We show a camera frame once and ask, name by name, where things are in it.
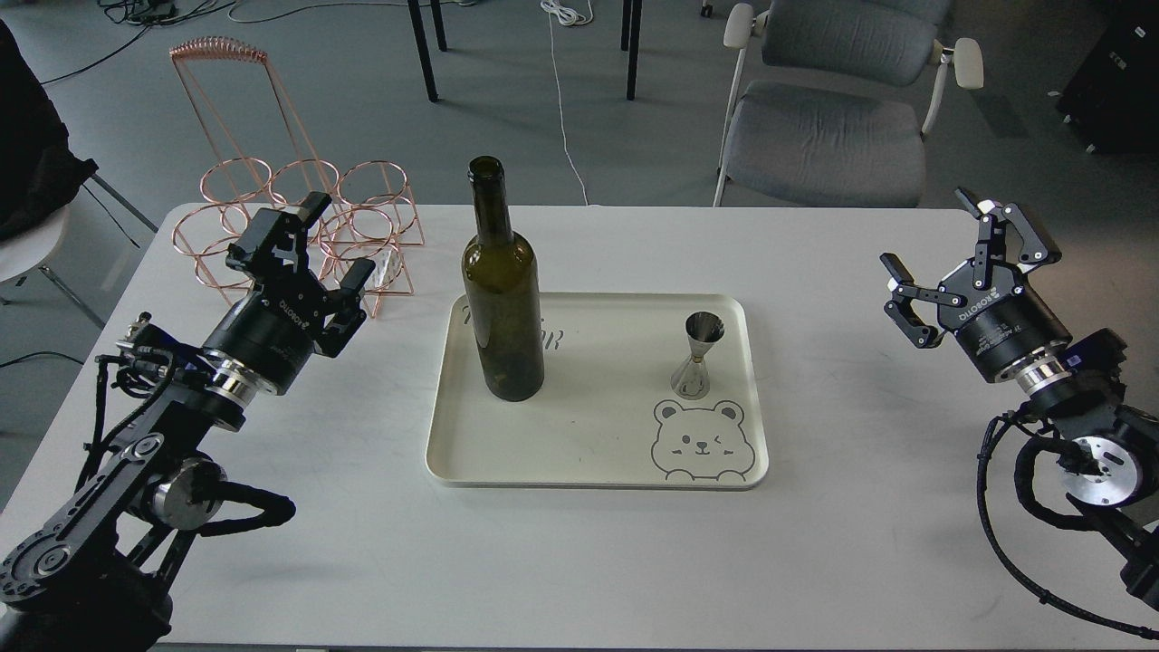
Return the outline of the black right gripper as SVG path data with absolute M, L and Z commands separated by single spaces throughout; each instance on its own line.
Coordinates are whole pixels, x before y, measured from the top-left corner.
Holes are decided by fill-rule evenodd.
M 1073 340 L 1025 274 L 1059 263 L 1060 249 L 1038 218 L 1015 203 L 984 199 L 967 188 L 956 188 L 953 196 L 978 222 L 972 261 L 945 276 L 940 292 L 916 285 L 894 252 L 882 252 L 880 261 L 892 281 L 883 312 L 914 347 L 930 350 L 940 345 L 943 331 L 916 314 L 914 301 L 943 306 L 941 327 L 952 331 L 982 379 L 999 383 L 1015 374 L 1019 360 L 1060 352 Z M 974 285 L 974 272 L 991 273 L 991 285 Z

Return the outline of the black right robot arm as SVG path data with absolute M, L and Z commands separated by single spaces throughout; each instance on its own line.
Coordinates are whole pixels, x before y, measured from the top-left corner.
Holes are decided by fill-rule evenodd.
M 987 383 L 1015 381 L 1025 391 L 1025 403 L 991 418 L 982 434 L 974 488 L 982 532 L 1006 572 L 1040 603 L 1154 640 L 1154 628 L 1105 618 L 1044 589 L 996 536 L 989 467 L 1003 437 L 1016 430 L 1025 442 L 1011 479 L 1023 511 L 1055 529 L 1105 537 L 1125 562 L 1118 579 L 1127 594 L 1156 608 L 1156 417 L 1127 405 L 1125 340 L 1110 329 L 1073 339 L 1032 290 L 1030 273 L 1060 261 L 1038 218 L 965 188 L 954 195 L 978 226 L 972 256 L 926 288 L 897 255 L 882 254 L 891 292 L 883 310 L 914 347 L 938 347 L 952 335 Z

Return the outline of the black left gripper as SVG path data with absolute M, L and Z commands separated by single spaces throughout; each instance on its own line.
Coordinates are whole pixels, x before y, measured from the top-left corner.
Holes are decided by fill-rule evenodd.
M 330 195 L 312 191 L 293 211 L 260 208 L 227 246 L 227 268 L 269 277 L 221 318 L 203 350 L 239 362 L 274 395 L 285 395 L 311 356 L 337 358 L 369 318 L 360 301 L 373 261 L 352 261 L 337 290 L 308 272 L 308 230 L 330 204 Z

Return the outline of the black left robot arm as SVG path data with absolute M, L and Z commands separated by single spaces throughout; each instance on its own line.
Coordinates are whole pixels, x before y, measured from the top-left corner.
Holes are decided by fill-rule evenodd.
M 308 235 L 330 206 L 260 208 L 227 248 L 253 283 L 201 347 L 144 313 L 99 379 L 141 403 L 110 432 L 94 428 L 76 491 L 3 559 L 5 651 L 146 651 L 170 632 L 169 595 L 198 537 L 278 527 L 286 496 L 231 482 L 199 450 L 211 428 L 236 432 L 260 391 L 284 395 L 311 356 L 335 358 L 366 320 L 374 272 L 360 257 L 335 290 L 311 272 Z

